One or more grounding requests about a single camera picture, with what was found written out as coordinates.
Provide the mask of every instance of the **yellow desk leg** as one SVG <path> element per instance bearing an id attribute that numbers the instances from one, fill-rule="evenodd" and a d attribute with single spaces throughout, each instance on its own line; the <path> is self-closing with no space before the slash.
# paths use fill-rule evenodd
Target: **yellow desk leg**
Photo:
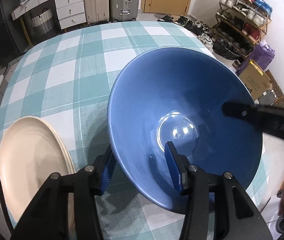
<path id="1" fill-rule="evenodd" d="M 27 42 L 28 42 L 29 46 L 33 47 L 33 44 L 31 43 L 31 40 L 30 40 L 29 35 L 27 33 L 27 30 L 25 28 L 25 25 L 24 25 L 22 17 L 19 17 L 19 19 L 20 19 L 20 23 L 21 23 L 21 26 L 22 26 L 22 30 L 23 30 L 24 36 L 27 39 Z"/>

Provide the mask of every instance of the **blue bowl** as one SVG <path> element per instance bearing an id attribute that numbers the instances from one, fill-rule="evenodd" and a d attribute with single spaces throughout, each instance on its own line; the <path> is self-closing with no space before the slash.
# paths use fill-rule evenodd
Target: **blue bowl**
<path id="1" fill-rule="evenodd" d="M 108 105 L 111 147 L 135 187 L 155 204 L 185 213 L 187 196 L 173 188 L 164 145 L 206 172 L 232 172 L 247 188 L 261 159 L 262 133 L 225 117 L 222 104 L 254 104 L 240 79 L 192 49 L 157 48 L 121 71 Z"/>

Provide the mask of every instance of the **stack of plates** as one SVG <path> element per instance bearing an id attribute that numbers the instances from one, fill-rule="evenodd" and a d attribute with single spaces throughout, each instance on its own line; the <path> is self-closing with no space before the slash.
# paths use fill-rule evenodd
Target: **stack of plates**
<path id="1" fill-rule="evenodd" d="M 59 136 L 38 117 L 17 120 L 0 144 L 0 179 L 6 205 L 15 222 L 53 172 L 62 176 L 75 173 Z M 69 194 L 68 223 L 69 228 L 74 226 L 73 194 Z"/>

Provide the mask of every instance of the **checkered tablecloth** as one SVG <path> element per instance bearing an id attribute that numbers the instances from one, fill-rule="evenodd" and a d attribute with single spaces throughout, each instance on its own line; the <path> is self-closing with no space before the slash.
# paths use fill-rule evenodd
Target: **checkered tablecloth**
<path id="1" fill-rule="evenodd" d="M 19 62 L 4 94 L 0 141 L 20 117 L 41 117 L 62 139 L 76 170 L 91 164 L 109 144 L 107 102 L 119 72 L 140 53 L 163 46 L 183 46 L 212 55 L 185 28 L 159 22 L 98 25 L 36 45 Z M 261 161 L 247 189 L 256 205 L 265 192 L 266 171 Z M 180 235 L 184 216 L 139 194 L 119 165 L 111 185 L 96 202 L 105 239 L 173 240 Z"/>

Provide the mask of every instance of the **screw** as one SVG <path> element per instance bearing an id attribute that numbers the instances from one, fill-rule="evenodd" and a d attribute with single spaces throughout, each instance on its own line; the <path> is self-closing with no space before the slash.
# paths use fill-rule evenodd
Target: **screw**
<path id="1" fill-rule="evenodd" d="M 92 172 L 94 170 L 94 166 L 88 165 L 84 168 L 84 170 L 87 171 L 87 172 Z"/>
<path id="2" fill-rule="evenodd" d="M 50 178 L 51 178 L 51 179 L 57 179 L 59 176 L 60 176 L 59 173 L 54 172 L 54 173 L 52 173 L 52 174 L 50 175 Z"/>
<path id="3" fill-rule="evenodd" d="M 189 166 L 189 171 L 197 171 L 198 167 L 196 165 L 190 165 Z"/>
<path id="4" fill-rule="evenodd" d="M 227 179 L 232 179 L 233 174 L 227 171 L 224 173 L 224 177 L 226 177 Z"/>

